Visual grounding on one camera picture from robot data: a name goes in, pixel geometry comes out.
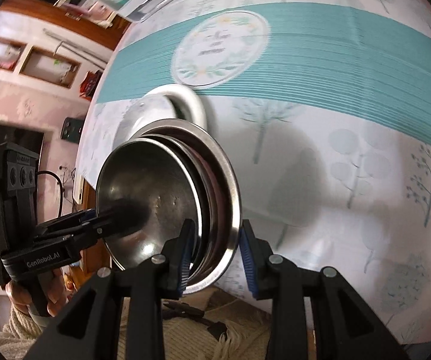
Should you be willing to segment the person left hand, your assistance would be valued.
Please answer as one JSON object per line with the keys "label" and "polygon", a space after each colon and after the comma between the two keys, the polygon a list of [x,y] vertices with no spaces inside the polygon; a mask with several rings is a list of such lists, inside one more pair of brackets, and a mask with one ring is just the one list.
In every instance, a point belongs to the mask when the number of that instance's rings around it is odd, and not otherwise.
{"label": "person left hand", "polygon": [[43,299],[46,314],[54,317],[67,304],[67,294],[60,268],[50,275],[44,275],[43,282],[34,280],[11,280],[5,292],[12,306],[19,312],[29,315],[29,307]]}

